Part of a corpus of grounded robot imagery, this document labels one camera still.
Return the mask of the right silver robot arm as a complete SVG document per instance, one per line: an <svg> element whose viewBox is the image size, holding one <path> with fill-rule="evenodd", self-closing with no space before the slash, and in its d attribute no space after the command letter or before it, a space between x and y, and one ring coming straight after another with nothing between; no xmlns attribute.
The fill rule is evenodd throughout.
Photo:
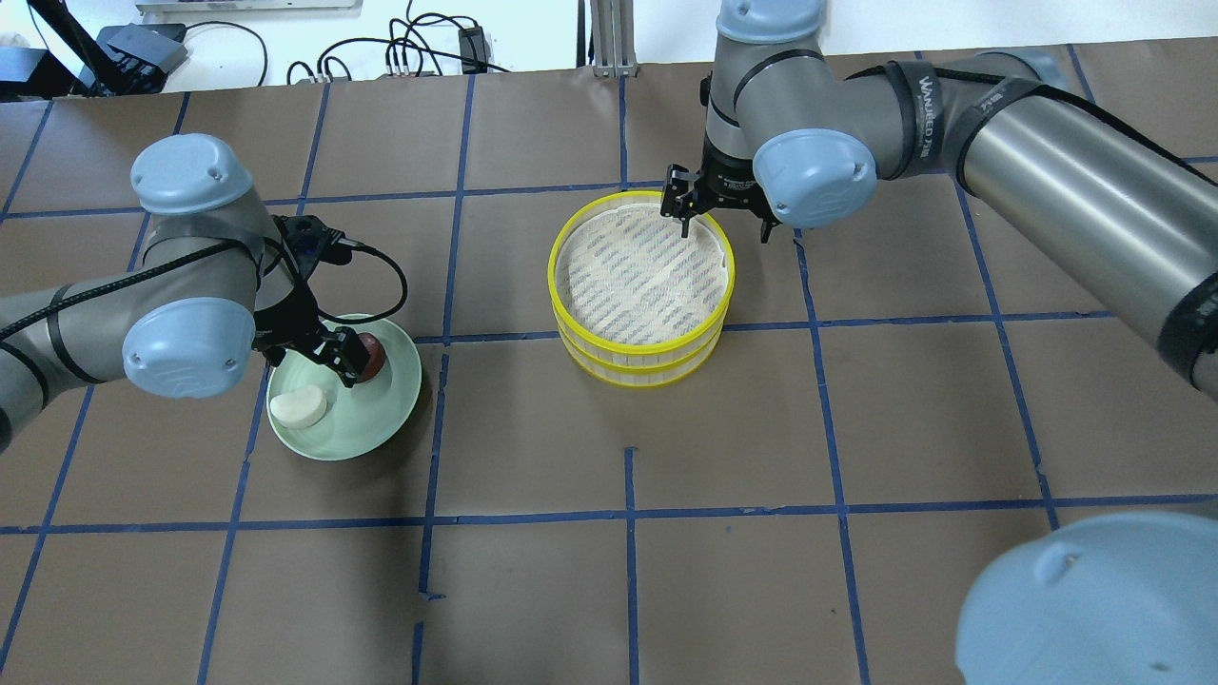
<svg viewBox="0 0 1218 685"><path fill-rule="evenodd" d="M838 80L822 1L725 1L700 169L674 166L664 216L745 208L811 229L879 180L944 169L1216 395L1216 182L1060 88L1052 59L991 50ZM1124 511L1023 542L960 611L967 684L1213 684L1216 505Z"/></svg>

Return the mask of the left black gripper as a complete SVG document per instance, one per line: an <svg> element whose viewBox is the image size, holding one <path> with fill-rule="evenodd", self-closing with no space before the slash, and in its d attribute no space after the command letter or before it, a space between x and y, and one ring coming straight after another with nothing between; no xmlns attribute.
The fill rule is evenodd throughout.
<svg viewBox="0 0 1218 685"><path fill-rule="evenodd" d="M286 217L274 215L276 235L266 236L262 286L280 286L284 294L270 294L269 303L255 307L252 347L270 367L279 367L287 351L304 356L315 364L329 367L343 388L353 388L368 356L361 344L361 332L351 325L329 329L323 325L322 308L311 290L308 278L318 264L350 264L352 247L343 245L343 232L331 229L313 215Z"/></svg>

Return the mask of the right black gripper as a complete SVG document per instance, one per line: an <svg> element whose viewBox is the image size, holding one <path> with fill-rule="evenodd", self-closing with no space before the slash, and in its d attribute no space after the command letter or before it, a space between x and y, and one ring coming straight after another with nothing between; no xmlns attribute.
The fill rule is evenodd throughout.
<svg viewBox="0 0 1218 685"><path fill-rule="evenodd" d="M758 241L762 245L770 243L775 225L782 225L750 172L739 176L736 168L713 167L709 174L703 174L682 165L669 165L664 184L664 217L681 223L682 239L689 236L697 216L715 208L749 211L761 219Z"/></svg>

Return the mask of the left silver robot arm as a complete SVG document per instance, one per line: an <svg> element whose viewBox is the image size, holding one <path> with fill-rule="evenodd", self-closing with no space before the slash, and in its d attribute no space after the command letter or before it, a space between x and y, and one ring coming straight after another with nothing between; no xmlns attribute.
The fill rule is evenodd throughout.
<svg viewBox="0 0 1218 685"><path fill-rule="evenodd" d="M343 386L382 371L378 338L323 314L307 282L356 244L270 215L227 143L166 137L138 155L130 180L149 215L135 272L2 299L4 447L74 388L127 379L167 399L209 399L241 382L255 352L270 364L301 353Z"/></svg>

